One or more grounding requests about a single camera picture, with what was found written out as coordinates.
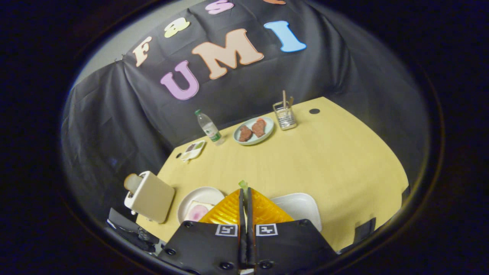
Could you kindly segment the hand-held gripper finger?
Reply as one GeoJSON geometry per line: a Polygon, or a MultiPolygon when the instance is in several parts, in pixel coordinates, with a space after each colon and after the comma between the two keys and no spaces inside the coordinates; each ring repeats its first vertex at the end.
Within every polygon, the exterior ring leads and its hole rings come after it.
{"type": "Polygon", "coordinates": [[[309,219],[294,220],[247,189],[247,258],[256,275],[310,275],[338,254],[309,219]]]}
{"type": "Polygon", "coordinates": [[[184,221],[159,253],[167,264],[197,275],[238,275],[246,258],[243,190],[221,200],[199,221],[184,221]]]}

